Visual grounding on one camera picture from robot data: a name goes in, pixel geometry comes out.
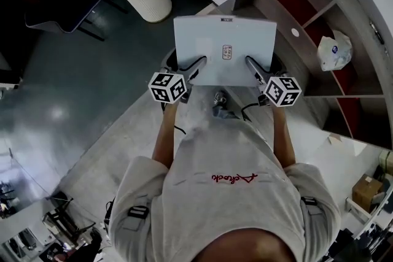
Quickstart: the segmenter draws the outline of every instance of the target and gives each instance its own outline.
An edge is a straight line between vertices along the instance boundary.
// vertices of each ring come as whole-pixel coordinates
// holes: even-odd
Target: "cardboard box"
[[[364,174],[352,188],[352,200],[370,213],[374,195],[378,194],[381,187],[382,182]]]

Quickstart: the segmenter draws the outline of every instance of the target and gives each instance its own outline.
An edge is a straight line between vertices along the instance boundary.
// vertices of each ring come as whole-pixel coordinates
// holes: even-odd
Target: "shelf unit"
[[[391,125],[378,76],[364,39],[336,0],[235,0],[233,11],[277,22],[274,52],[302,86],[322,129],[392,150]],[[353,56],[341,70],[322,71],[317,47],[323,36],[334,38],[332,30],[350,38]]]

